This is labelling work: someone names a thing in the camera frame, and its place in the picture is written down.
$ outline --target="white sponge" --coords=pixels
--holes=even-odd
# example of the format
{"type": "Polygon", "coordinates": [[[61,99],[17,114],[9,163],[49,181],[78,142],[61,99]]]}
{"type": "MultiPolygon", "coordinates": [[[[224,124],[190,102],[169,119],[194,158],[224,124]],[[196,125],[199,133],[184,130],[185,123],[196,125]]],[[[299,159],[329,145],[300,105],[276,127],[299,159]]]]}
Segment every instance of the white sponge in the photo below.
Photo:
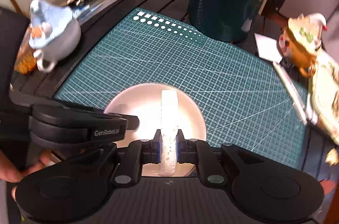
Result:
{"type": "Polygon", "coordinates": [[[176,136],[178,132],[178,96],[175,90],[161,93],[161,155],[160,176],[171,176],[177,163],[176,136]]]}

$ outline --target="wooden slat table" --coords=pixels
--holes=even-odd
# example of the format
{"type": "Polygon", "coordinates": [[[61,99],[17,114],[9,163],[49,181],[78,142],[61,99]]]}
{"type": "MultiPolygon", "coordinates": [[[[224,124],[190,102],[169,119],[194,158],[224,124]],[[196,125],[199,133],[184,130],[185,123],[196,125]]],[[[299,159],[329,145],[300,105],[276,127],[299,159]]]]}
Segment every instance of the wooden slat table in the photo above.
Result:
{"type": "MultiPolygon", "coordinates": [[[[15,89],[26,94],[52,97],[81,59],[112,27],[118,24],[119,21],[135,7],[142,7],[189,23],[187,14],[188,1],[189,0],[118,0],[82,25],[82,36],[78,47],[69,57],[59,62],[51,73],[44,74],[36,69],[30,75],[24,76],[15,72],[13,74],[12,85],[15,89]]],[[[263,33],[268,37],[277,39],[280,34],[280,28],[269,20],[265,22],[265,26],[263,27],[263,17],[257,16],[255,20],[253,20],[248,38],[235,45],[255,55],[255,32],[263,33]]],[[[292,71],[291,76],[304,86],[307,86],[307,81],[298,77],[297,72],[293,73],[292,71]]],[[[335,145],[329,137],[325,136],[319,129],[308,126],[306,128],[299,169],[309,173],[319,181],[327,179],[330,176],[330,169],[324,160],[327,152],[333,147],[335,147],[335,145]]],[[[339,166],[333,168],[332,179],[339,179],[339,166]]],[[[332,198],[333,194],[326,196],[322,211],[318,215],[319,222],[324,220],[332,198]]]]}

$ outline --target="hand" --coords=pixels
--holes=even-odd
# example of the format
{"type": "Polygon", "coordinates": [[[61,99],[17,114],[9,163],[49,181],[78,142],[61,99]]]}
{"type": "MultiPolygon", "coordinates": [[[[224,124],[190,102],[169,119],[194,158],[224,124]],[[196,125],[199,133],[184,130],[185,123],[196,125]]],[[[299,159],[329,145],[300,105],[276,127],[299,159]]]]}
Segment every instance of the hand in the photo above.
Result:
{"type": "MultiPolygon", "coordinates": [[[[40,169],[45,168],[46,166],[52,165],[53,155],[51,150],[43,150],[40,153],[40,160],[35,163],[33,166],[30,166],[26,170],[20,172],[12,162],[0,151],[0,179],[5,180],[11,183],[20,182],[25,176],[34,173],[40,169]]],[[[15,200],[15,190],[16,187],[12,189],[12,197],[15,200]]]]}

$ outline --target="white paper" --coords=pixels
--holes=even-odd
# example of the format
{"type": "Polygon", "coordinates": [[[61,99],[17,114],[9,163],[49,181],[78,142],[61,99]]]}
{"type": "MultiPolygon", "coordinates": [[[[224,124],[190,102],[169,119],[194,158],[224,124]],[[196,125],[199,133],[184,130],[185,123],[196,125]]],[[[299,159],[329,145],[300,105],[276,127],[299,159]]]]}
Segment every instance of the white paper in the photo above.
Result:
{"type": "Polygon", "coordinates": [[[277,40],[266,37],[260,34],[254,34],[257,43],[259,57],[268,61],[279,63],[282,60],[282,55],[278,50],[277,40]]]}

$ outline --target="screw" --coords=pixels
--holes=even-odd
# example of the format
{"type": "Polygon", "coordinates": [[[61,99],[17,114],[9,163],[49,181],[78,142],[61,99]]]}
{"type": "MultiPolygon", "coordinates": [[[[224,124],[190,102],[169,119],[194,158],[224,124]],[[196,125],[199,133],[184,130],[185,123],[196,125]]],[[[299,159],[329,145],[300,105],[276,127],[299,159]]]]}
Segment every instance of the screw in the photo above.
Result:
{"type": "Polygon", "coordinates": [[[119,175],[114,180],[118,184],[127,184],[132,180],[132,178],[127,175],[119,175]]]}
{"type": "Polygon", "coordinates": [[[207,177],[207,180],[213,184],[219,184],[224,182],[224,178],[220,175],[214,174],[207,177]]]}

